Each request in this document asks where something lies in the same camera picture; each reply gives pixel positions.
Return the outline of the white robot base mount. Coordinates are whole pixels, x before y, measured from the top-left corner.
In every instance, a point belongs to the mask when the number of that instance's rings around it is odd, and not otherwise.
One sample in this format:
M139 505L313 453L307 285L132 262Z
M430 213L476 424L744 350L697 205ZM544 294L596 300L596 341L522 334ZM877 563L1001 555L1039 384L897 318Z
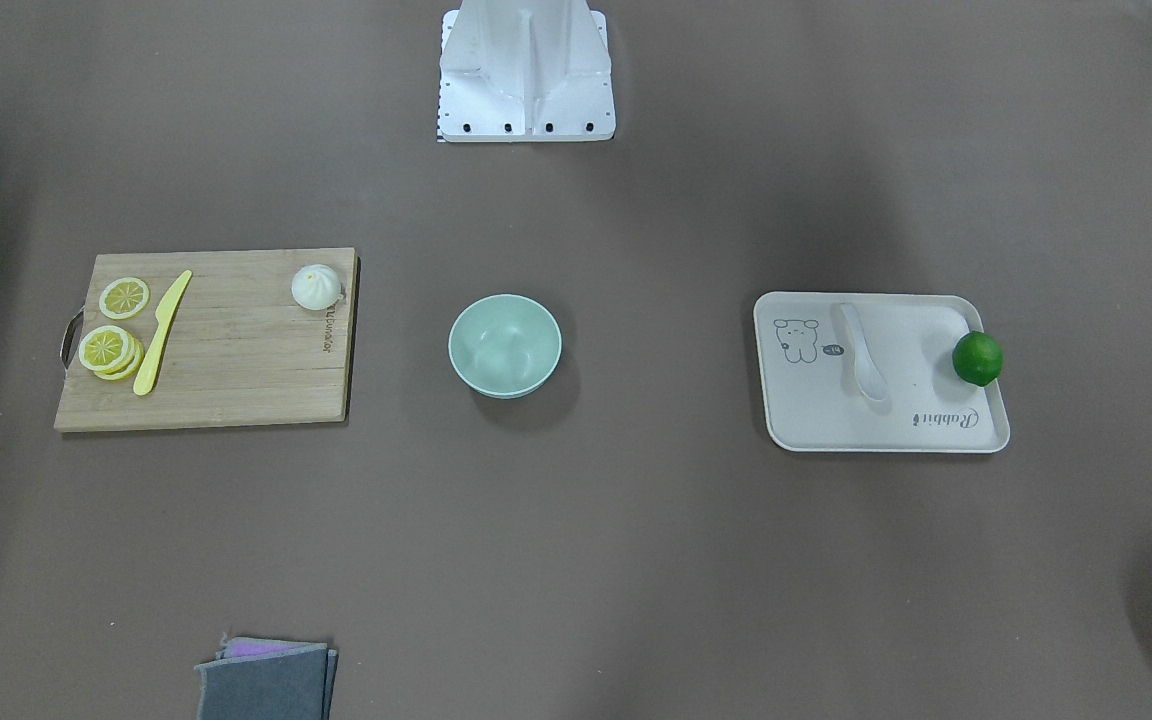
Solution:
M614 137L607 18L585 1L463 1L440 28L438 141Z

